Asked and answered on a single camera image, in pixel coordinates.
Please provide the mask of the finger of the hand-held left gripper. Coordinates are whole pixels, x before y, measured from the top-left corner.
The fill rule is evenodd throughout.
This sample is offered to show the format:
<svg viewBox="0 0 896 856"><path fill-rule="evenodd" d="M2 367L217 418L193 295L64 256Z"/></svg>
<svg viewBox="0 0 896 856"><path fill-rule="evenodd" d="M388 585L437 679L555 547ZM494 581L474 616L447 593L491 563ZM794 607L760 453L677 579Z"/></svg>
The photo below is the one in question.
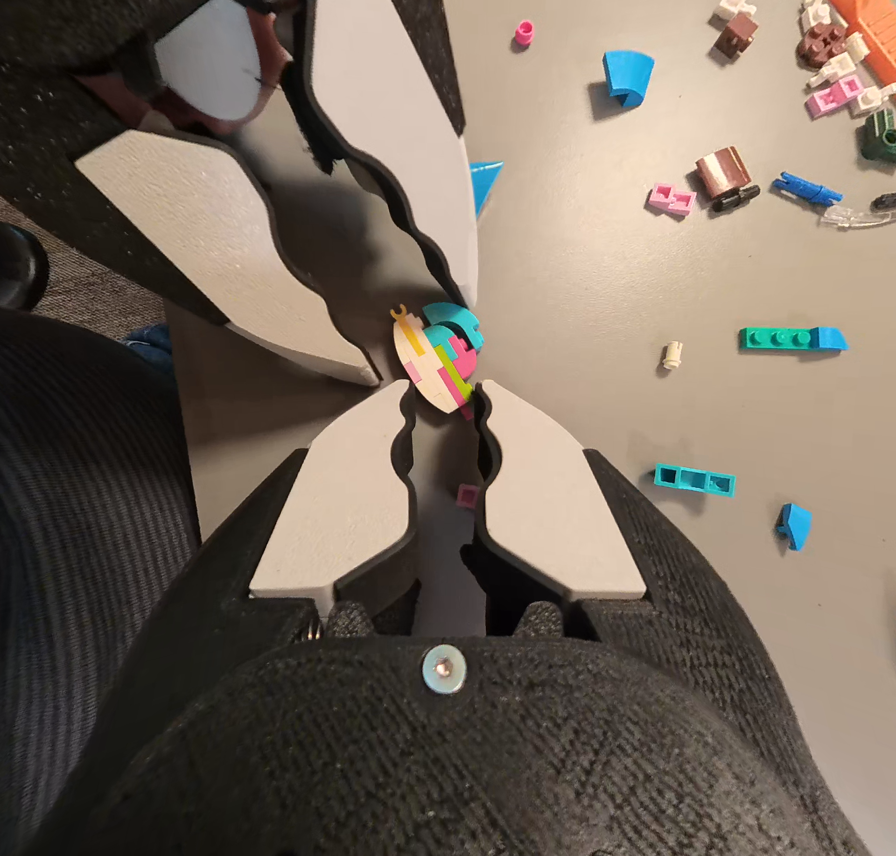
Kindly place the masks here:
<svg viewBox="0 0 896 856"><path fill-rule="evenodd" d="M74 166L231 331L304 369L379 385L371 360L340 332L323 296L287 266L270 202L230 148L129 129Z"/></svg>
<svg viewBox="0 0 896 856"><path fill-rule="evenodd" d="M299 0L290 109L322 170L362 170L453 302L476 304L476 208L442 0Z"/></svg>

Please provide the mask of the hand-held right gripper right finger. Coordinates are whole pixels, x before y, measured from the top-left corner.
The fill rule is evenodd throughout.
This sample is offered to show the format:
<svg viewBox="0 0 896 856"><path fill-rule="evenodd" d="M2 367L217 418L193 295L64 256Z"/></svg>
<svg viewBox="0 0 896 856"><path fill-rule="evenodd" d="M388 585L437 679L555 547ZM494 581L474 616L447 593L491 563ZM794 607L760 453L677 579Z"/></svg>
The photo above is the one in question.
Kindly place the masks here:
<svg viewBox="0 0 896 856"><path fill-rule="evenodd" d="M494 380L476 397L485 543L565 602L640 600L643 576L581 443Z"/></svg>

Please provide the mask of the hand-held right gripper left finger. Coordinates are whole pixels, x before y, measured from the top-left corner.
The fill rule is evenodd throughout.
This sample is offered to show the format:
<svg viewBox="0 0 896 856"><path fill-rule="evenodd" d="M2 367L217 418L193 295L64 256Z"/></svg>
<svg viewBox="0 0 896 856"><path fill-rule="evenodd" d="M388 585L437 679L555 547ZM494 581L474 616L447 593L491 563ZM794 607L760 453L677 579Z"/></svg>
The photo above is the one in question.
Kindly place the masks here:
<svg viewBox="0 0 896 856"><path fill-rule="evenodd" d="M415 390L399 380L331 422L305 453L249 584L257 599L337 602L376 615L416 581L409 482Z"/></svg>

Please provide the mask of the multicoloured lego heart assembly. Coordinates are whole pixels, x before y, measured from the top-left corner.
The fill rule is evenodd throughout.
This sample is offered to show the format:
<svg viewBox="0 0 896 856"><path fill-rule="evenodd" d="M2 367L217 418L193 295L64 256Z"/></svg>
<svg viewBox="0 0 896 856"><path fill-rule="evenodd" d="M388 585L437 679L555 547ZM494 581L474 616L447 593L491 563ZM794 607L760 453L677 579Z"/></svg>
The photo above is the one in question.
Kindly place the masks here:
<svg viewBox="0 0 896 856"><path fill-rule="evenodd" d="M430 303L422 311L423 318L404 305L391 311L399 361L428 402L445 414L460 411L470 421L473 388L468 380L484 346L479 320L454 303Z"/></svg>

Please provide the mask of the blue wedge lego piece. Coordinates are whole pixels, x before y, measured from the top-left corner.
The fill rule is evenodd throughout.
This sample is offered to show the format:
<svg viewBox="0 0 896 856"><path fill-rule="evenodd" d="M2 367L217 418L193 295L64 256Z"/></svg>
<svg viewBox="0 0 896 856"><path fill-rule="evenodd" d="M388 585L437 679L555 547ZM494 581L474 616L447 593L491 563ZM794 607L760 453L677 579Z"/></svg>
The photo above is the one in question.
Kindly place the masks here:
<svg viewBox="0 0 896 856"><path fill-rule="evenodd" d="M476 218L481 216L503 168L503 161L479 161L469 164Z"/></svg>

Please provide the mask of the teal long lego brick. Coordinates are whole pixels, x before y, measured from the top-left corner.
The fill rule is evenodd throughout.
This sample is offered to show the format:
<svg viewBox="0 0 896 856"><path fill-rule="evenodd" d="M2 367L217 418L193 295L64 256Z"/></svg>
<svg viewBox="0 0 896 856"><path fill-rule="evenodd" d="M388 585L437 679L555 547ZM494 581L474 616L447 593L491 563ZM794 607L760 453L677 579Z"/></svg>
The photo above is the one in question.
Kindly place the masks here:
<svg viewBox="0 0 896 856"><path fill-rule="evenodd" d="M657 463L654 470L654 484L676 491L733 498L736 478L734 475L722 472Z"/></svg>

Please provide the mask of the blue curved lego brick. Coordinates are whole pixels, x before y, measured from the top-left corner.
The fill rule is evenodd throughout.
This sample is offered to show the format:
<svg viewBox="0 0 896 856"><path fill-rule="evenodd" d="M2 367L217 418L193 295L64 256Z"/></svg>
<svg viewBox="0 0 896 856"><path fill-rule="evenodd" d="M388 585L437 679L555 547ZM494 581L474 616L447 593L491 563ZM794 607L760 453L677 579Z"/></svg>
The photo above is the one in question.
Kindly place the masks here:
<svg viewBox="0 0 896 856"><path fill-rule="evenodd" d="M651 82L655 60L634 50L606 51L602 57L609 96L626 110L640 107Z"/></svg>

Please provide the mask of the small blue curved lego slope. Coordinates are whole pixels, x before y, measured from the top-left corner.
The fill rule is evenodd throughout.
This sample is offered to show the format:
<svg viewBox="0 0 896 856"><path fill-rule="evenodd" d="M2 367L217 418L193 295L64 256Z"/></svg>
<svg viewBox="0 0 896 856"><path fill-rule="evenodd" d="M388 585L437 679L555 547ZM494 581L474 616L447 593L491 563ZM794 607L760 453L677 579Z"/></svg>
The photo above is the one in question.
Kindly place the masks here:
<svg viewBox="0 0 896 856"><path fill-rule="evenodd" d="M813 514L795 503L784 504L779 511L775 533L785 540L788 549L801 551L812 531Z"/></svg>

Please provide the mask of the pink lego plate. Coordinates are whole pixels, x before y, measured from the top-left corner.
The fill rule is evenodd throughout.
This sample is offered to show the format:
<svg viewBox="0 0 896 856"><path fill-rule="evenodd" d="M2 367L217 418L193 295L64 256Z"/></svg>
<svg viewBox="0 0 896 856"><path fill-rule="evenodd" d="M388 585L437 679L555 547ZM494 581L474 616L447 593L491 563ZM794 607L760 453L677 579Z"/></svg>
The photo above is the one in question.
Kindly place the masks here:
<svg viewBox="0 0 896 856"><path fill-rule="evenodd" d="M645 205L651 210L678 218L687 218L697 205L698 193L681 189L678 185L657 182L647 196Z"/></svg>
<svg viewBox="0 0 896 856"><path fill-rule="evenodd" d="M865 89L859 75L845 76L829 87L812 92L805 101L805 109L811 119L819 119L854 102Z"/></svg>

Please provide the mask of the brown white striped lego brick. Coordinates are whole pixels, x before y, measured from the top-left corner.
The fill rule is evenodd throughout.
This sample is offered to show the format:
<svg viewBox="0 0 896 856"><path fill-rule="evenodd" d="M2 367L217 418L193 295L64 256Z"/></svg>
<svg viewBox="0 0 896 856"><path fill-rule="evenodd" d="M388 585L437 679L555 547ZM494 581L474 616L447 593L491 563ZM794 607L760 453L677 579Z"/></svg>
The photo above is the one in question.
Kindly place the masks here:
<svg viewBox="0 0 896 856"><path fill-rule="evenodd" d="M734 145L701 156L695 163L695 170L711 200L742 190L753 183L753 178Z"/></svg>

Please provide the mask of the blue lego pin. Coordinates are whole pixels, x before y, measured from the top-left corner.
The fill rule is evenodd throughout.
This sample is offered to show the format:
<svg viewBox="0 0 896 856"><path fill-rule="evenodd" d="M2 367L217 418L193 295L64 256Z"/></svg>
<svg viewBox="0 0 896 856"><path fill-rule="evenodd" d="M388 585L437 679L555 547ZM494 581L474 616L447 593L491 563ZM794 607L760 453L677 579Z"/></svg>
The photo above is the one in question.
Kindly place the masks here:
<svg viewBox="0 0 896 856"><path fill-rule="evenodd" d="M843 199L843 194L819 183L801 178L788 171L782 171L778 177L772 181L771 186L780 192L802 199L807 203L821 205L825 208L840 203Z"/></svg>

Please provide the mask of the transparent lego piece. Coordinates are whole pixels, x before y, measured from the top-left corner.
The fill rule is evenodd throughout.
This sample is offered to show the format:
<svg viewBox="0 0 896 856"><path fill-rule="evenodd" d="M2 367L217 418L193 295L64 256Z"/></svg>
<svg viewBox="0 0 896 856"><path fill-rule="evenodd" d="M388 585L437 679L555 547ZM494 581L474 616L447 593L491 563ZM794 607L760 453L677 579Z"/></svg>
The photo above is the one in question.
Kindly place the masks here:
<svg viewBox="0 0 896 856"><path fill-rule="evenodd" d="M834 203L827 207L820 217L822 226L831 227L841 232L871 230L893 223L895 223L894 208L886 211L859 212L842 203Z"/></svg>

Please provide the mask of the dark brown round lego plate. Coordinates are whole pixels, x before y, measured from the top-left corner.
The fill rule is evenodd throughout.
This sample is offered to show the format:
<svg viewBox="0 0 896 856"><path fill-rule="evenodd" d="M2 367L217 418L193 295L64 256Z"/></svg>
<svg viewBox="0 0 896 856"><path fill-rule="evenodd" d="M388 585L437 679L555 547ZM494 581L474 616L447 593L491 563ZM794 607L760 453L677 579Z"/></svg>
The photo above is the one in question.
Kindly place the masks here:
<svg viewBox="0 0 896 856"><path fill-rule="evenodd" d="M805 67L818 70L833 57L847 52L846 39L844 26L818 22L805 33L796 54Z"/></svg>

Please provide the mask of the dark green lego piece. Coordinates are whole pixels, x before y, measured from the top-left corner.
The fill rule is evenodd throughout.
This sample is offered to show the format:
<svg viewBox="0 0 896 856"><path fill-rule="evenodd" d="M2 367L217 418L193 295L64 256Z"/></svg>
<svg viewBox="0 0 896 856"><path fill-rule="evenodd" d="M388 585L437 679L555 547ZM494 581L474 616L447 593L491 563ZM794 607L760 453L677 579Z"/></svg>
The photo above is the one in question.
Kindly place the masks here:
<svg viewBox="0 0 896 856"><path fill-rule="evenodd" d="M860 154L868 161L895 163L895 112L880 109L866 117L861 129Z"/></svg>

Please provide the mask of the person's left hand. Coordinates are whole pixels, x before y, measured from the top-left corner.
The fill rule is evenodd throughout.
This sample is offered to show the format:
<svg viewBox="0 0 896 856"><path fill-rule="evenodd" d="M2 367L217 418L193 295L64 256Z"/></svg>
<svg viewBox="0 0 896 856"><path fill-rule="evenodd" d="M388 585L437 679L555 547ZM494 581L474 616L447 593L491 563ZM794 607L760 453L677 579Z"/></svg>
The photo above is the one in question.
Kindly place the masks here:
<svg viewBox="0 0 896 856"><path fill-rule="evenodd" d="M276 16L210 0L156 46L164 89L151 100L173 127L227 136L257 119L280 86L291 55Z"/></svg>

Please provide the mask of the person's blue jeans leg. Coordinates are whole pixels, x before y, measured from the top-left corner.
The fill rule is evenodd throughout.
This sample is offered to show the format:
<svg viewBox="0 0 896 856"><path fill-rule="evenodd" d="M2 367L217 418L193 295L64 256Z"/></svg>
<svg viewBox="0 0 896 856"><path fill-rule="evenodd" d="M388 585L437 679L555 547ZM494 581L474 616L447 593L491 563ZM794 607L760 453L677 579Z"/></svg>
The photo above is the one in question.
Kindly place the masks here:
<svg viewBox="0 0 896 856"><path fill-rule="evenodd" d="M172 341L167 322L143 326L119 342L145 359L155 369L171 379L175 378Z"/></svg>

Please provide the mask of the dark rounded shoe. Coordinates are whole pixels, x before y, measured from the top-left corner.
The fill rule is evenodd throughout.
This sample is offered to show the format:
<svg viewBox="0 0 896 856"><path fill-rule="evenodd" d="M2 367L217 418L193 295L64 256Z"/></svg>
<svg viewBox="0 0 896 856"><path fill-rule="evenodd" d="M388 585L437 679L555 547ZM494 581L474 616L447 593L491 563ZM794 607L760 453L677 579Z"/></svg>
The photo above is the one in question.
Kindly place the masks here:
<svg viewBox="0 0 896 856"><path fill-rule="evenodd" d="M49 257L37 237L1 223L1 306L33 311L49 284Z"/></svg>

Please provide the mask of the dark striped fabric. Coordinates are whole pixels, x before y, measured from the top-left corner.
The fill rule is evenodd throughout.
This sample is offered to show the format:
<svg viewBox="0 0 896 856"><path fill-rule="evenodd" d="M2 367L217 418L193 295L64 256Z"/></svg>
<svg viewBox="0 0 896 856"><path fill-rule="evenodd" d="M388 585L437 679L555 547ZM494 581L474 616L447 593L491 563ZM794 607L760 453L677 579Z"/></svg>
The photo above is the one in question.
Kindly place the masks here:
<svg viewBox="0 0 896 856"><path fill-rule="evenodd" d="M2 854L36 834L133 639L196 553L190 472L169 373L2 309Z"/></svg>

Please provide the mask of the teal plate with blue slope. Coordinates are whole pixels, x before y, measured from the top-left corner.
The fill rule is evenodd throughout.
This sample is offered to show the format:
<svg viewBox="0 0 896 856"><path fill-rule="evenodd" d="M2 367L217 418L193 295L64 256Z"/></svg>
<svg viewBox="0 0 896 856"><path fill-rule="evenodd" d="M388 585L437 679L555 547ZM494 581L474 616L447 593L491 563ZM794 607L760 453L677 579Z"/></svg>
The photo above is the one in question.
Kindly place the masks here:
<svg viewBox="0 0 896 856"><path fill-rule="evenodd" d="M742 351L841 353L849 346L840 329L830 326L812 328L745 327L738 334Z"/></svg>

